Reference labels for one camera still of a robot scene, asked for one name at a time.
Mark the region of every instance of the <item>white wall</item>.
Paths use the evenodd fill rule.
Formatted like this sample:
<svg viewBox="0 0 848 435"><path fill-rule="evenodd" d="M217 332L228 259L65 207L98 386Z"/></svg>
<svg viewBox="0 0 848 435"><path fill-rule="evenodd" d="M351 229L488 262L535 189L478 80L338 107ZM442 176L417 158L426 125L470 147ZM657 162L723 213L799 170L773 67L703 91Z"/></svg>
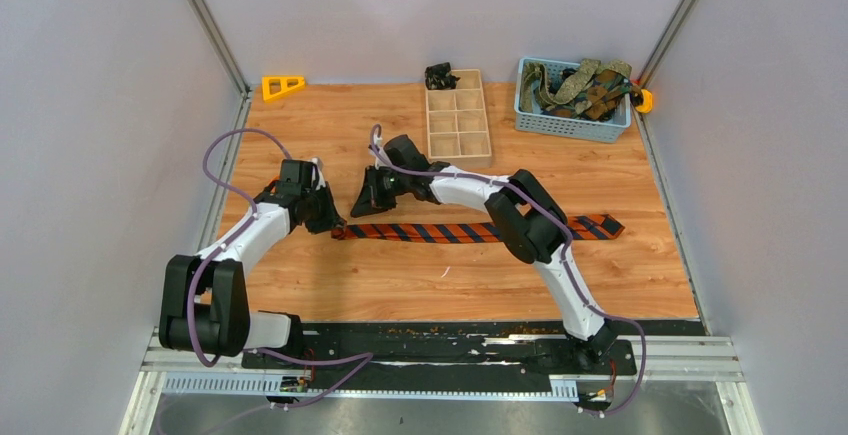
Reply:
<svg viewBox="0 0 848 435"><path fill-rule="evenodd" d="M848 422L844 1L700 0L652 85L699 299L769 435Z"/></svg>
<svg viewBox="0 0 848 435"><path fill-rule="evenodd" d="M0 0L0 433L115 433L238 102L186 0Z"/></svg>
<svg viewBox="0 0 848 435"><path fill-rule="evenodd" d="M680 0L206 0L245 76L423 79L451 61L514 80L523 56L629 61L638 74Z"/></svg>

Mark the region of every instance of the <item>metal floor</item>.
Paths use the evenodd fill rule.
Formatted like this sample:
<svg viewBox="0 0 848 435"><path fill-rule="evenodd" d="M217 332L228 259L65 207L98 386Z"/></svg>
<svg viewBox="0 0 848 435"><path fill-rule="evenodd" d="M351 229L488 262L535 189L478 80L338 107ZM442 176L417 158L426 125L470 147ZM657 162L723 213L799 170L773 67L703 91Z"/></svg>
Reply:
<svg viewBox="0 0 848 435"><path fill-rule="evenodd" d="M625 396L631 383L619 381ZM646 382L628 409L603 420L559 402L483 402L328 398L302 409L263 410L215 434L430 435L500 434L729 434L714 383ZM160 403L168 435L196 435L264 398L236 395L170 395ZM156 424L151 434L158 435Z"/></svg>

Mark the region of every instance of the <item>metal frame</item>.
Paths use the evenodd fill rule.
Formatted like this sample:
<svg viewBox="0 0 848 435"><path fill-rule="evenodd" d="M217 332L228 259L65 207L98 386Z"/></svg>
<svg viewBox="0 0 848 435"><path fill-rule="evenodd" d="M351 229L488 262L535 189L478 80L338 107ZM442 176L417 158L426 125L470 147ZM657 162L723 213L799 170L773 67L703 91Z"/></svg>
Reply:
<svg viewBox="0 0 848 435"><path fill-rule="evenodd" d="M212 43L212 47L215 49L218 57L221 59L221 63L224 64L224 69L226 69L227 75L229 75L230 80L236 87L236 90L238 90L242 97L246 96L250 91L250 85L244 78L244 74L239 68L236 58L227 46L227 42L224 40L224 35L218 28L218 24L215 23L215 19L212 17L212 12L209 11L209 6L206 5L206 1L188 0L188 2L194 10L195 15L197 15L198 21L200 21L200 24L203 26L203 30L206 31L206 35L209 36L209 41Z"/></svg>
<svg viewBox="0 0 848 435"><path fill-rule="evenodd" d="M658 41L641 74L643 85L649 84L657 66L662 61L696 0L681 0L665 32ZM206 30L210 42L221 58L234 86L242 95L242 103L235 117L233 128L246 124L247 114L253 90L244 79L235 58L227 47L224 37L218 29L204 0L189 0L198 19ZM671 229L675 235L681 261L695 292L695 282L689 270L684 243L675 223L672 201L666 191L665 178L659 161L656 159L651 143L650 130L641 115L636 118L643 143L657 180L658 190L667 210ZM217 174L223 180L232 178L235 160L241 137L232 137L228 142L226 154ZM226 192L217 188L210 204L209 214L199 234L198 248L214 241L221 223L221 214L226 202ZM702 314L702 322L709 329L709 318ZM516 343L528 338L562 337L557 335L511 335L507 338L492 338L488 343ZM639 362L642 357L637 337L622 337L633 343L634 355ZM722 400L724 415L730 432L734 435L761 435L759 422L753 410L747 384L739 366L739 360L732 342L725 337L648 337L648 357L645 382L696 381L714 382ZM163 349L159 345L158 334L154 330L147 353L136 380L132 398L127 406L121 435L147 435L154 423L160 398L176 393L216 393L231 395L269 394L279 389L275 383L283 376L302 376L301 370L246 370L241 368L239 357L222 358L220 363L209 369L200 365L190 352L177 352ZM620 377L633 380L634 377ZM400 392L400 391L360 391L339 390L337 397L353 398L413 398L413 399L455 399L455 400L530 400L530 401L566 401L573 395L578 382L606 380L602 376L558 375L551 377L551 391L544 393L450 393L450 392ZM310 396L314 393L301 394Z"/></svg>
<svg viewBox="0 0 848 435"><path fill-rule="evenodd" d="M307 332L307 336L316 335ZM564 338L564 335L510 335L492 337L490 344L510 344L522 340ZM635 336L622 337L633 343L636 362L642 351ZM733 435L761 435L753 411L747 385L733 344L726 337L648 336L650 353L646 361L645 383L714 382L722 400L724 415ZM165 395L279 395L284 376L304 376L303 370L248 370L241 367L241 356L222 357L218 365L206 368L191 352L162 348L154 329L141 366L121 435L147 435L155 420L159 399ZM621 376L634 380L634 376ZM573 401L577 384L606 381L606 376L553 375L551 391L532 393L492 392L419 392L339 390L334 397L415 400L484 400L484 401ZM318 391L299 393L298 397L317 395Z"/></svg>
<svg viewBox="0 0 848 435"><path fill-rule="evenodd" d="M641 83L643 87L651 82L651 79L654 77L654 73L656 72L660 62L662 62L666 51L668 51L668 48L674 41L674 37L677 36L677 32L680 30L680 27L683 26L683 22L686 20L686 17L689 15L689 12L692 10L692 7L697 1L698 0L680 0L680 3L674 10L674 14L671 16L671 20L668 21L668 25L666 25L662 36L659 41L657 41L654 51L651 52L651 55L648 57L648 61L645 62L645 68L642 69L642 73L639 75L639 83Z"/></svg>

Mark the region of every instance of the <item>orange and black striped tie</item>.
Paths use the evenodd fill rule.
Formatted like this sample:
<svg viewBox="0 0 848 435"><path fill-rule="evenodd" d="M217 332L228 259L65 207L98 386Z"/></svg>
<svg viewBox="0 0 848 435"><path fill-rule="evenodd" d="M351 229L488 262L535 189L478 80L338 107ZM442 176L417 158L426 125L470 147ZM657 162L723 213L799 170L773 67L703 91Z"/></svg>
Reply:
<svg viewBox="0 0 848 435"><path fill-rule="evenodd" d="M568 217L568 228L575 240L613 240L624 226L609 214ZM333 238L374 238L421 243L494 243L500 233L491 222L485 223L363 223L348 225Z"/></svg>

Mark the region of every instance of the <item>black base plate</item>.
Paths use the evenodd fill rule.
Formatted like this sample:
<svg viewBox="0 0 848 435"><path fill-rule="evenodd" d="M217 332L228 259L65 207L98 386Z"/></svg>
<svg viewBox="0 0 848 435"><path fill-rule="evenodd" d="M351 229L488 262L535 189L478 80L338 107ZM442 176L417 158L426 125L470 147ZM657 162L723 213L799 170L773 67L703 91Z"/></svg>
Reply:
<svg viewBox="0 0 848 435"><path fill-rule="evenodd" d="M703 334L697 322L659 321L642 325L648 333ZM615 361L619 375L636 373L633 349L630 342L624 340L613 345L609 358L602 363L581 366L575 357L576 340L550 338L550 335L563 334L559 321L304 323L303 328L305 345L315 351L319 360L372 352L373 361L429 363L370 363L345 383L346 389L546 392L550 390L548 375L551 374L610 375L609 358ZM624 325L616 329L629 333ZM508 345L486 343L487 338L508 338L511 334L537 337ZM329 387L353 368L354 363L321 367L310 386ZM244 355L242 366L291 368L271 357L253 354Z"/></svg>

